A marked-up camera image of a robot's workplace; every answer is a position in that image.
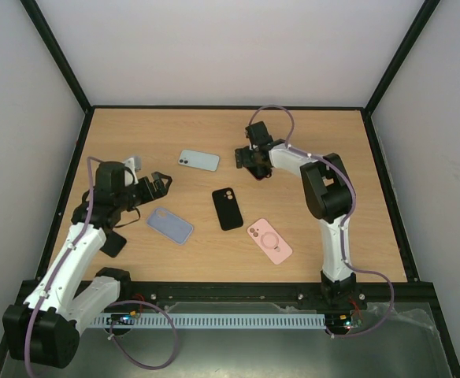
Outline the light blue phone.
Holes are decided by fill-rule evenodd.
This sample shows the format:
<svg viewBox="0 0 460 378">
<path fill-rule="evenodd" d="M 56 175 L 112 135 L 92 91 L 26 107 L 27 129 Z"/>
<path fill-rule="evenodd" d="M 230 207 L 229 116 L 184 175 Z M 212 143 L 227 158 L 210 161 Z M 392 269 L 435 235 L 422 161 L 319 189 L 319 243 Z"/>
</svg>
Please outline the light blue phone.
<svg viewBox="0 0 460 378">
<path fill-rule="evenodd" d="M 220 162 L 220 157 L 216 154 L 208 154 L 196 150 L 182 150 L 178 157 L 178 164 L 209 172 L 215 172 Z"/>
</svg>

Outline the lavender phone case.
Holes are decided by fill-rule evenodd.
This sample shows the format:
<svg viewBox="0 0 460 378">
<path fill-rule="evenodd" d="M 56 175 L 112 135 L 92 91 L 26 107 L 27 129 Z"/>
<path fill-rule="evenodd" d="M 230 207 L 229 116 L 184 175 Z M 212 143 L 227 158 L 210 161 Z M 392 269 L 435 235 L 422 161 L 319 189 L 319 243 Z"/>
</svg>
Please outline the lavender phone case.
<svg viewBox="0 0 460 378">
<path fill-rule="evenodd" d="M 194 231 L 192 224 L 163 207 L 156 208 L 146 224 L 177 245 L 184 245 Z"/>
</svg>

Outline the black phone case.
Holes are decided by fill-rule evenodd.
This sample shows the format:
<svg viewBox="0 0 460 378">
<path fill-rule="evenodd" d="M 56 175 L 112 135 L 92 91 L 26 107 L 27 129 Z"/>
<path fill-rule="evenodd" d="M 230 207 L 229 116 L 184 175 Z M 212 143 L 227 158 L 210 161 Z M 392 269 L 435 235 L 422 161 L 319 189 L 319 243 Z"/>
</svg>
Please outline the black phone case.
<svg viewBox="0 0 460 378">
<path fill-rule="evenodd" d="M 213 191 L 212 199 L 220 227 L 223 231 L 230 231 L 243 226 L 243 217 L 236 200 L 236 195 L 230 187 Z"/>
</svg>

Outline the dark phone magenta edge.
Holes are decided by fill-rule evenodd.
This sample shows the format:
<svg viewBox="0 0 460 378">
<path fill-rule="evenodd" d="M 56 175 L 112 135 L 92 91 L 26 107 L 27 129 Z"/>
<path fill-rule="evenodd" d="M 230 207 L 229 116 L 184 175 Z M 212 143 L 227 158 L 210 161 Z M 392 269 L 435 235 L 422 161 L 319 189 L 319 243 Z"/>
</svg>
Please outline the dark phone magenta edge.
<svg viewBox="0 0 460 378">
<path fill-rule="evenodd" d="M 247 171 L 258 181 L 270 178 L 272 170 L 268 167 L 247 167 Z"/>
</svg>

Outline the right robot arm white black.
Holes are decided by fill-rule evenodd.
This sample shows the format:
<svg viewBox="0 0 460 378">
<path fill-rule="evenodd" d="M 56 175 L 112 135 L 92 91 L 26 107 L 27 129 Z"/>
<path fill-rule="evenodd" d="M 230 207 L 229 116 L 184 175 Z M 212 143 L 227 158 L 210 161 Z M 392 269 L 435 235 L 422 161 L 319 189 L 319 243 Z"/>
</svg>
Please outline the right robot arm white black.
<svg viewBox="0 0 460 378">
<path fill-rule="evenodd" d="M 235 160 L 237 168 L 256 169 L 263 176 L 283 169 L 301 179 L 307 207 L 321 227 L 321 298 L 330 308 L 341 307 L 356 290 L 349 247 L 356 195 L 340 156 L 307 153 L 278 140 L 238 148 Z"/>
</svg>

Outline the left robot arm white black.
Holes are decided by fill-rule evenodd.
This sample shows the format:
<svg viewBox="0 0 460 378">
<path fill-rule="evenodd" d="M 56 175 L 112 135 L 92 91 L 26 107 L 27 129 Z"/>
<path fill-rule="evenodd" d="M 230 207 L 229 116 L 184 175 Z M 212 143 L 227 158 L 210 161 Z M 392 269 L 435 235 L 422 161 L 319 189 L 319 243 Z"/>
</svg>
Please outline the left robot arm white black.
<svg viewBox="0 0 460 378">
<path fill-rule="evenodd" d="M 73 211 L 59 254 L 32 293 L 4 312 L 9 355 L 27 370 L 32 364 L 66 367 L 90 323 L 126 296 L 130 274 L 121 269 L 104 268 L 86 289 L 78 288 L 99 251 L 115 258 L 124 248 L 126 239 L 115 231 L 122 213 L 168 194 L 171 176 L 153 172 L 139 178 L 139 170 L 138 157 L 87 167 L 89 188 Z"/>
</svg>

